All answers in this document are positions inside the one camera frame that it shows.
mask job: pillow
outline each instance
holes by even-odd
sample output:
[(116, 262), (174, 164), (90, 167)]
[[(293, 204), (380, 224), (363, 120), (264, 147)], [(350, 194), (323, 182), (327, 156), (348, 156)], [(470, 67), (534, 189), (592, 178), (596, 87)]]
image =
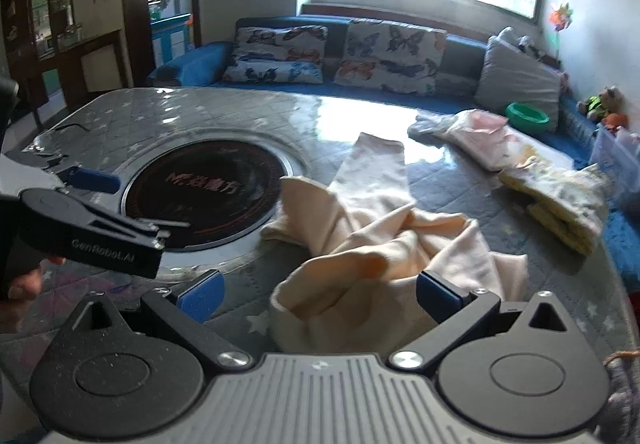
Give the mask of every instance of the pillow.
[(558, 127), (560, 74), (523, 54), (516, 46), (492, 36), (476, 92), (476, 102), (504, 115), (512, 102), (522, 102), (549, 116), (550, 131)]
[(512, 46), (520, 45), (520, 38), (516, 35), (516, 31), (513, 27), (506, 27), (506, 29), (498, 34), (498, 39), (504, 43), (509, 43)]
[(352, 20), (334, 82), (396, 93), (434, 93), (446, 42), (444, 30)]
[(222, 80), (228, 82), (310, 82), (321, 84), (322, 72), (314, 62), (232, 60), (232, 64), (226, 68)]
[(322, 83), (327, 28), (239, 28), (229, 65), (222, 76), (230, 82)]

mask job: plastic storage box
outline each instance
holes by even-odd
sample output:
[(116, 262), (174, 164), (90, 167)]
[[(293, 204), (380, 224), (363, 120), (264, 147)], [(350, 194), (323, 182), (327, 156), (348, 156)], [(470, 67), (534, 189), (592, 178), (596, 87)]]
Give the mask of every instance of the plastic storage box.
[(597, 163), (612, 181), (613, 199), (625, 214), (640, 217), (640, 162), (605, 128), (598, 130), (590, 164)]

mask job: peach cloth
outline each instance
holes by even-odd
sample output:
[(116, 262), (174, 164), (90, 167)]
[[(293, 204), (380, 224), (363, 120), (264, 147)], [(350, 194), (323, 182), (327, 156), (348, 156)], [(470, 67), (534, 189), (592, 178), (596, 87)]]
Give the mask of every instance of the peach cloth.
[(425, 268), (464, 290), (522, 298), (526, 255), (491, 252), (477, 220), (414, 205), (403, 144), (364, 133), (328, 187), (282, 179), (280, 209), (262, 237), (312, 256), (271, 295), (271, 333), (283, 351), (386, 356), (411, 342), (436, 324), (415, 299)]

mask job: blue gripper pad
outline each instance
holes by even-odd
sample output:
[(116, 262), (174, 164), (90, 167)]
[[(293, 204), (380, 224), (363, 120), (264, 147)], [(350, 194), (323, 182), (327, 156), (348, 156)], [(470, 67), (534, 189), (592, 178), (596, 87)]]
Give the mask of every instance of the blue gripper pad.
[(442, 323), (465, 306), (465, 300), (461, 296), (452, 292), (424, 271), (418, 274), (415, 297), (418, 305), (436, 323)]
[(182, 312), (204, 323), (225, 299), (225, 279), (222, 273), (213, 270), (194, 280), (193, 286), (175, 294), (175, 306)]
[(88, 191), (98, 191), (115, 195), (120, 191), (120, 177), (111, 173), (102, 173), (85, 168), (71, 170), (66, 179), (66, 183), (78, 189)]

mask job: black cable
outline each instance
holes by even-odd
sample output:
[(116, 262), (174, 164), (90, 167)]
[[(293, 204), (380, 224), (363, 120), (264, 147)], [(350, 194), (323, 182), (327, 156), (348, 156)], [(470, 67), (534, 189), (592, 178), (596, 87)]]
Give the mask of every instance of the black cable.
[(62, 131), (63, 129), (69, 128), (71, 126), (78, 126), (82, 128), (84, 131), (86, 131), (87, 133), (91, 131), (89, 128), (83, 126), (82, 124), (78, 124), (77, 122), (72, 122), (71, 124), (64, 124), (62, 126), (58, 126), (57, 128), (53, 128), (53, 131)]

